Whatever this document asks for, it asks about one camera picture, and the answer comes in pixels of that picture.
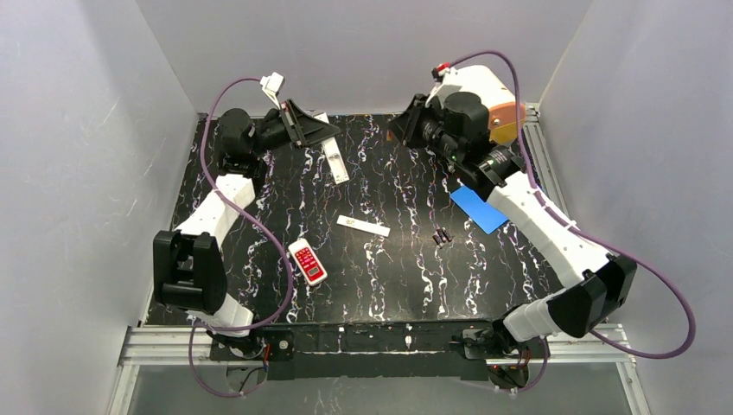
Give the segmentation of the white remote battery cover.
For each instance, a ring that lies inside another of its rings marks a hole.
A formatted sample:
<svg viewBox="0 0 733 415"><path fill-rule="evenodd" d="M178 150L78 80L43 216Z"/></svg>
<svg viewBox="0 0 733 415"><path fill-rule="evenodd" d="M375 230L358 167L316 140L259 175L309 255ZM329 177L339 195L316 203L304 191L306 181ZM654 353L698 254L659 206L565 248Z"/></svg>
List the white remote battery cover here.
<svg viewBox="0 0 733 415"><path fill-rule="evenodd" d="M384 227L382 225L363 221L363 220L357 220L355 218L351 218L345 215L340 215L336 223L343 227L348 227L348 228L358 230L364 233L378 235L384 238L387 238L391 231L389 227Z"/></svg>

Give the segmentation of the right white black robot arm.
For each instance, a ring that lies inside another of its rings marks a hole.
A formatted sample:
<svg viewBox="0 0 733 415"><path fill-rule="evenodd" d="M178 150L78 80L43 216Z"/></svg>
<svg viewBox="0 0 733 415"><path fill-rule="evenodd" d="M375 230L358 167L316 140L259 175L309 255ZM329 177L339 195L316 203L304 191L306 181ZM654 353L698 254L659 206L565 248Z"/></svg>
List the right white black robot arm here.
<svg viewBox="0 0 733 415"><path fill-rule="evenodd" d="M461 183L500 211L541 253L561 290L513 307L484 329L454 337L469 360L519 352L519 369L532 344L549 354L545 338L564 333L580 339L626 301L637 270L629 257L586 241L572 232L562 214L550 215L540 188L531 184L522 159L490 139L489 111L478 95L451 93L445 101L415 95L389 124L389 136L410 149L427 149L454 168Z"/></svg>

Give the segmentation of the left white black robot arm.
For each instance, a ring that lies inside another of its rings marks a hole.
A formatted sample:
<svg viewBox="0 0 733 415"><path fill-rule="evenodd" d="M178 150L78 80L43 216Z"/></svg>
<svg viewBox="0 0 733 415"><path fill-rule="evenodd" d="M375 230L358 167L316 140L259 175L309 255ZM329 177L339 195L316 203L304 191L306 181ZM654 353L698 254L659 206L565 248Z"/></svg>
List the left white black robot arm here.
<svg viewBox="0 0 733 415"><path fill-rule="evenodd" d="M228 292L221 246L240 211L255 201L268 171L264 155L285 145L320 144L340 133L324 112L301 109L287 99L261 119L241 108L217 121L220 141L215 189L179 226L153 239L153 297L203 322L218 343L254 359L265 353L258 317Z"/></svg>

